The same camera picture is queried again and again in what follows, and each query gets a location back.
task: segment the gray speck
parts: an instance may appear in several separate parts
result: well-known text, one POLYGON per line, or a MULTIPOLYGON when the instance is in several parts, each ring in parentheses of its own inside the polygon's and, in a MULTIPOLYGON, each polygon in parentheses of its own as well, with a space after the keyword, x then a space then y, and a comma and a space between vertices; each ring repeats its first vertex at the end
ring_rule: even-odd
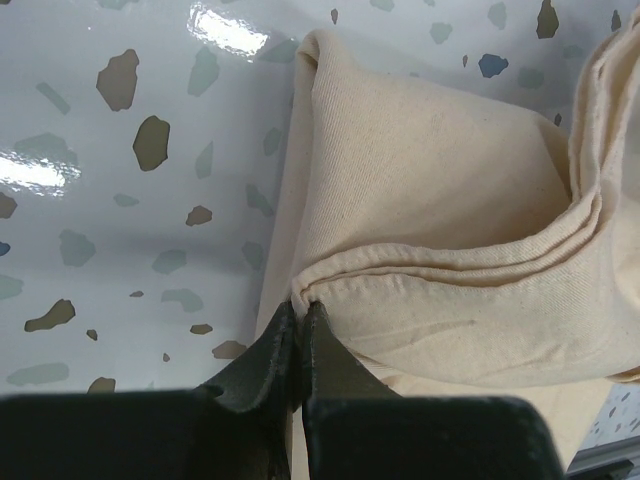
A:
POLYGON ((151 268, 158 273, 168 275, 187 264, 187 252, 184 250, 167 250, 158 255, 151 268))
POLYGON ((390 12, 396 6, 395 3, 393 3, 393 0, 369 0, 369 3, 371 6, 379 8, 385 12, 390 12))
POLYGON ((95 245, 81 233, 63 230, 59 238, 62 263, 69 267, 82 267, 96 254, 95 245))
POLYGON ((504 2, 494 3, 489 8, 487 17, 498 30, 504 30, 507 26, 507 6, 504 2))
POLYGON ((522 67, 518 72, 518 85, 522 88, 537 89, 544 83, 544 73, 535 68, 522 67))
POLYGON ((116 202, 116 205, 119 207, 133 207, 140 203, 140 200, 137 198, 130 197, 124 193, 115 194, 113 196, 113 201, 116 202))
POLYGON ((23 286, 22 280, 0 274, 0 300, 17 297, 22 293, 23 286))
POLYGON ((196 60, 191 68, 187 93, 199 97, 213 85, 219 75, 218 57, 207 47, 202 47, 196 53, 196 60))
POLYGON ((431 38, 433 38, 433 41, 438 45, 441 45, 442 43, 447 41, 449 35, 451 35, 451 32, 453 32, 453 27, 448 23, 441 22, 432 24, 431 30, 429 30, 431 38))
POLYGON ((61 382, 69 378, 69 367, 64 363, 44 363, 33 367, 21 368, 7 377, 7 383, 23 387, 25 385, 43 385, 61 382))
POLYGON ((584 56, 584 50, 578 45, 567 45, 562 49, 562 57, 566 59, 581 58, 584 56))
POLYGON ((260 244, 255 242, 246 242, 242 246, 242 254, 251 268, 256 272, 260 271, 262 268, 262 262, 264 261, 264 251, 260 244))
POLYGON ((273 208, 269 205, 267 198, 260 193, 258 187, 253 184, 248 184, 246 187, 247 192, 247 205, 249 208, 255 208, 260 210, 260 212, 265 217, 271 217, 274 214, 273 208))
POLYGON ((196 158, 196 177, 199 179, 206 178, 211 175, 213 167, 213 142, 204 147, 204 150, 196 158))
POLYGON ((202 299, 198 294, 188 288, 177 290, 165 290, 162 292, 161 302, 179 302, 186 313, 198 312, 204 308, 202 299))
POLYGON ((111 10, 122 10, 127 3, 138 3, 139 0, 98 0, 98 5, 111 10))
POLYGON ((300 43, 297 40, 288 38, 261 54, 258 60, 271 63, 291 63, 296 56, 296 50, 298 50, 299 46, 300 43))
POLYGON ((58 109, 60 113, 66 115, 71 110, 71 107, 67 102, 65 102, 64 98, 60 96, 58 92, 56 92, 51 85, 46 82, 41 82, 36 85, 36 90, 38 90, 42 95, 49 100, 54 107, 58 109))
POLYGON ((269 130, 264 136, 264 140, 262 141, 262 148, 264 150, 264 154, 267 157, 276 153, 278 147, 280 146, 281 138, 282 131, 275 127, 269 130))

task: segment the terrazzo pattern surface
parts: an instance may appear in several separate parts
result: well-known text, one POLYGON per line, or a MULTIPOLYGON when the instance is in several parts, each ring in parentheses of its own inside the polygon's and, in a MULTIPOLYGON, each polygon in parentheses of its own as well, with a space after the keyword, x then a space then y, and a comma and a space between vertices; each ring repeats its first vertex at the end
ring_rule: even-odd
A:
MULTIPOLYGON (((310 30, 566 128, 637 4, 0 0, 0 394, 192 387, 246 349, 310 30)), ((639 413, 616 386, 583 446, 639 413)))

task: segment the fabric fold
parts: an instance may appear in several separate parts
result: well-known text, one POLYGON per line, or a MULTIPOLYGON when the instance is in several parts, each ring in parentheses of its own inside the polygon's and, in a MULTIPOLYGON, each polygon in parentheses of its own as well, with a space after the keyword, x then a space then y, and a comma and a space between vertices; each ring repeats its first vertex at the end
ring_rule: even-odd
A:
POLYGON ((620 264, 640 232, 622 188, 637 21, 585 66, 569 139, 534 112, 364 70, 312 32, 258 333, 290 295, 301 316, 321 301, 352 351, 435 381, 527 388, 638 367, 640 259, 620 264))

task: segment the speckled pattern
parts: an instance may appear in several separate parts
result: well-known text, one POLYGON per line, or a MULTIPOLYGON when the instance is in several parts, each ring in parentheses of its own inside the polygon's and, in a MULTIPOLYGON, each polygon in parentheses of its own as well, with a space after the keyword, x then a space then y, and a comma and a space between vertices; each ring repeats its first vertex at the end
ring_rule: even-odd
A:
MULTIPOLYGON (((190 387, 246 349, 311 29, 565 128, 636 5, 0 0, 0 393, 190 387)), ((639 405, 616 387, 585 446, 639 405)))

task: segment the white glossy surface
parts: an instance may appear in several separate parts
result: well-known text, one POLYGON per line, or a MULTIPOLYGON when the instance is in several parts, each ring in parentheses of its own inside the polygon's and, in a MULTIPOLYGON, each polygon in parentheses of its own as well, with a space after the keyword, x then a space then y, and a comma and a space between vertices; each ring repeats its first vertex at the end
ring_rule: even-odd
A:
MULTIPOLYGON (((288 130, 293 49, 311 29, 337 29, 370 68, 562 117, 566 127, 586 55, 611 33, 612 21, 615 27, 614 10, 624 23, 637 5, 555 0, 559 28, 539 39, 539 1, 1 3, 0 192, 17 208, 0 218, 0 242, 10 246, 0 256, 0 298, 7 297, 0 300, 0 393, 86 391, 99 377, 115 379, 118 391, 190 387, 228 362, 214 358, 213 348, 251 342, 288 130), (204 76, 211 80, 218 69, 209 87, 191 78, 203 47, 204 76), (139 58, 133 103, 112 111, 96 89, 98 72, 128 49, 139 58), (486 53, 508 59, 508 67, 485 78, 478 62, 486 53), (42 82, 68 113, 36 89, 42 82), (170 124, 168 159, 145 172, 132 144, 153 115, 170 124), (23 142, 34 137, 40 154, 34 140, 23 142), (57 157, 47 151, 52 142, 57 157), (196 163, 210 142, 211 174, 204 176, 196 163), (268 205, 256 207, 248 185, 268 205), (139 203, 118 206, 117 194, 139 203), (200 205, 212 220, 186 225, 200 205), (61 234, 84 258, 64 260, 61 234), (170 250, 183 251, 186 265, 154 270, 170 250), (182 289, 199 296, 202 308, 193 299, 189 311, 161 301, 163 292, 182 289), (130 297, 136 291, 144 296, 130 297), (75 308, 68 323, 25 332, 26 321, 60 299, 75 308), (190 333, 199 324, 213 331, 190 333), (97 341, 87 336, 91 329, 97 341), (49 367, 20 373, 38 365, 49 367)), ((625 401, 637 406, 640 394, 625 401)))

